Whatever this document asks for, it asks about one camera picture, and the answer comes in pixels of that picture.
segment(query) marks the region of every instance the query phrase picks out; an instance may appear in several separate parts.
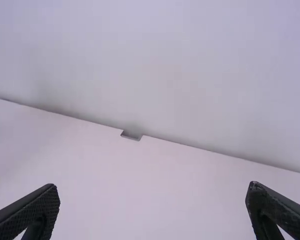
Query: small bracket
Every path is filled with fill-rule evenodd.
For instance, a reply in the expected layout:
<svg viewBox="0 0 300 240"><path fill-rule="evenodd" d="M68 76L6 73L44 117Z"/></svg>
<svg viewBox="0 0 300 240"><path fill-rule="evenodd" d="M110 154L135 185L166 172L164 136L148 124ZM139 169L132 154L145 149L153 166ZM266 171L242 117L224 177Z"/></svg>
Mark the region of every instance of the small bracket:
<svg viewBox="0 0 300 240"><path fill-rule="evenodd" d="M123 138L126 138L126 139L130 139L130 140L139 142L143 135L140 133L137 133L137 132L123 130L123 132L121 133L120 136Z"/></svg>

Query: textured grip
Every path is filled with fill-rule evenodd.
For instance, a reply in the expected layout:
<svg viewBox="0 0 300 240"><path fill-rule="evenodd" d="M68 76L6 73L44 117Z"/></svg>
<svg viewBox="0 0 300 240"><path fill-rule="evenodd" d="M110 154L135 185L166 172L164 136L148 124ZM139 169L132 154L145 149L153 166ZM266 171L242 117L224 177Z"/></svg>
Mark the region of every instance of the textured grip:
<svg viewBox="0 0 300 240"><path fill-rule="evenodd" d="M59 213L57 187L47 184L0 210L0 240L48 240Z"/></svg>
<svg viewBox="0 0 300 240"><path fill-rule="evenodd" d="M257 240L284 240L280 226L300 240L300 205L259 182L249 185L245 204Z"/></svg>

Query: wall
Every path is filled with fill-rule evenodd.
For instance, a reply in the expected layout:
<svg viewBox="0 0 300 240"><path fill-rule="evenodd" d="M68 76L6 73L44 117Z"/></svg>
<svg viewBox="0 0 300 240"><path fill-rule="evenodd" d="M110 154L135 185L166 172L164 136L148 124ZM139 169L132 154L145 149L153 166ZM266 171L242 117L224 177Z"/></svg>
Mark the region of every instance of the wall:
<svg viewBox="0 0 300 240"><path fill-rule="evenodd" d="M0 0L0 98L300 172L300 1Z"/></svg>

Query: white wall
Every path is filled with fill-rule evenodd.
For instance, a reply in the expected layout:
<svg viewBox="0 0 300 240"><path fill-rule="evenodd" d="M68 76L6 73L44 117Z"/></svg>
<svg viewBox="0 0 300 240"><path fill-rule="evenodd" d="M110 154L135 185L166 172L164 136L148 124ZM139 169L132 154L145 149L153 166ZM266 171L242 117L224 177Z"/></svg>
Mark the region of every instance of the white wall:
<svg viewBox="0 0 300 240"><path fill-rule="evenodd" d="M0 98L300 171L300 1L0 0Z"/></svg>

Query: gray wall surface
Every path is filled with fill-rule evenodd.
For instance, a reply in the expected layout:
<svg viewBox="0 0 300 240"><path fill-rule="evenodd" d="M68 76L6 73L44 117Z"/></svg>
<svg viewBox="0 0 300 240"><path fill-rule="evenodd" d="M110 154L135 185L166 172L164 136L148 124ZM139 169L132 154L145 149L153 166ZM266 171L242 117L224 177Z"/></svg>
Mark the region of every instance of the gray wall surface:
<svg viewBox="0 0 300 240"><path fill-rule="evenodd" d="M0 98L300 172L300 1L0 0Z"/></svg>

